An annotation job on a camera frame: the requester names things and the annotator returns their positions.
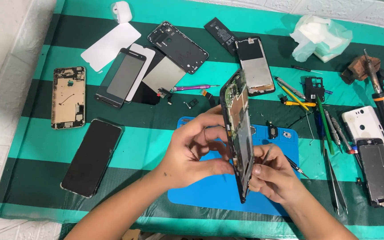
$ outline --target purple screwdriver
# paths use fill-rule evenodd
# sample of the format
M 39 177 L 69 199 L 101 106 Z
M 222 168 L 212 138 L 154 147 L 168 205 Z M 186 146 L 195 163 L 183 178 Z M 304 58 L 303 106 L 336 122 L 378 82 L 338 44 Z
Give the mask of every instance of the purple screwdriver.
M 191 90 L 191 89 L 207 89 L 207 88 L 218 87 L 218 86 L 220 86 L 220 85 L 204 84 L 204 85 L 190 86 L 190 87 L 173 87 L 173 92 L 183 91 L 183 90 Z

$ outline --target table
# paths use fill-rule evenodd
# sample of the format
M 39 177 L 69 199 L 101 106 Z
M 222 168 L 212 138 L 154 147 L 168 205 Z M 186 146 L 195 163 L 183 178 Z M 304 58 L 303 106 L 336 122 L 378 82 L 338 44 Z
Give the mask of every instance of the table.
M 175 93 L 173 105 L 167 104 L 166 100 L 149 105 L 144 103 L 155 99 L 142 88 L 136 94 L 135 102 L 125 104 L 120 110 L 93 99 L 110 64 L 99 74 L 80 54 L 117 24 L 110 13 L 112 2 L 58 1 L 0 182 L 0 217 L 78 222 L 101 201 L 157 166 L 180 117 L 196 117 L 210 107 L 198 90 Z M 291 68 L 292 64 L 299 64 L 291 56 L 297 43 L 288 34 L 294 30 L 300 16 L 181 0 L 166 0 L 163 4 L 152 0 L 131 0 L 129 3 L 134 15 L 131 24 L 142 34 L 137 44 L 150 45 L 146 36 L 163 20 L 168 20 L 209 53 L 210 57 L 199 71 L 193 75 L 186 74 L 179 85 L 223 85 L 239 68 L 237 60 L 203 28 L 213 17 L 219 18 L 238 37 L 259 36 L 274 76 L 280 76 L 301 89 L 300 80 L 309 74 Z M 359 106 L 374 106 L 368 82 L 356 81 L 347 85 L 339 73 L 354 57 L 362 55 L 364 48 L 371 56 L 381 59 L 384 69 L 384 29 L 338 22 L 354 34 L 344 53 L 328 63 L 312 55 L 300 66 L 323 73 L 321 77 L 326 89 L 334 92 L 326 95 L 327 109 L 339 120 L 343 112 Z M 50 127 L 52 72 L 55 68 L 73 66 L 87 68 L 87 124 L 82 128 L 53 130 Z M 208 89 L 215 96 L 219 90 Z M 369 206 L 365 188 L 355 184 L 356 177 L 362 177 L 355 159 L 340 154 L 338 149 L 330 158 L 349 214 L 335 214 L 314 118 L 310 116 L 312 132 L 317 139 L 310 146 L 312 136 L 305 113 L 300 107 L 283 106 L 277 97 L 281 93 L 282 90 L 277 88 L 275 93 L 252 97 L 251 123 L 264 125 L 269 120 L 276 126 L 296 130 L 300 138 L 300 166 L 311 178 L 302 179 L 306 188 L 358 237 L 384 238 L 384 208 Z M 184 106 L 183 102 L 194 98 L 199 101 L 196 107 L 188 109 Z M 83 199 L 62 190 L 59 184 L 95 117 L 124 125 L 125 133 L 98 193 L 90 199 Z M 288 217 L 173 204 L 168 201 L 167 194 L 158 198 L 134 227 L 177 234 L 302 238 Z

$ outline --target blue silicone mat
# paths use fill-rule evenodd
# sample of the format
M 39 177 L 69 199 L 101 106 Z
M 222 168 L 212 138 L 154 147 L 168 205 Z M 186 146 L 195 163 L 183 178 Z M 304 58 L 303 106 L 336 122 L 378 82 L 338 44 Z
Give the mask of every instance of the blue silicone mat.
M 177 122 L 177 128 L 184 119 L 193 119 L 193 117 L 181 117 Z M 278 137 L 268 139 L 268 127 L 261 125 L 252 125 L 256 132 L 253 134 L 253 145 L 274 143 L 278 145 L 284 154 L 293 160 L 299 166 L 299 138 L 296 131 L 287 128 L 278 128 Z M 289 132 L 291 138 L 286 138 L 283 132 Z M 219 158 L 218 152 L 210 151 L 201 161 Z M 236 210 L 243 212 L 252 212 L 259 214 L 270 214 L 278 216 L 288 216 L 280 204 L 269 200 L 261 193 L 250 192 L 246 202 L 241 204 L 239 200 L 238 187 L 235 176 L 224 174 L 204 178 L 186 188 L 171 189 L 168 191 L 168 199 L 172 203 L 192 205 L 204 208 L 219 208 L 225 210 Z

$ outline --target green pry tool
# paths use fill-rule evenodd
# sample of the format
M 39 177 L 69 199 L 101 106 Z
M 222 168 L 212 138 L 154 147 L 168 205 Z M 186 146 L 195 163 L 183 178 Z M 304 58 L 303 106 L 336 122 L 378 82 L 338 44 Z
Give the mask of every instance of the green pry tool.
M 331 155 L 334 155 L 334 148 L 333 148 L 333 143 L 331 142 L 330 132 L 328 130 L 327 119 L 324 117 L 324 109 L 319 96 L 317 96 L 317 104 L 320 110 L 321 118 L 323 119 L 324 131 L 326 132 L 328 149 L 330 150 Z

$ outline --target hand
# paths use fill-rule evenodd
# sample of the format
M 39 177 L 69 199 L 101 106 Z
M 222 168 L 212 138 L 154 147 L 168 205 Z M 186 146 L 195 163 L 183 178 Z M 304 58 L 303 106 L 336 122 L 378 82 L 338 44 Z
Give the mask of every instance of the hand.
M 223 116 L 217 114 L 220 111 L 220 106 L 212 108 L 174 131 L 163 160 L 153 170 L 167 189 L 184 188 L 211 175 L 233 174 L 230 152 L 223 143 L 227 142 Z M 222 157 L 199 161 L 210 150 Z
M 261 165 L 271 144 L 254 146 L 255 164 L 248 184 L 249 189 L 260 192 L 281 204 L 294 202 L 308 191 L 296 177 L 293 168 L 278 146 L 273 146 L 268 159 Z

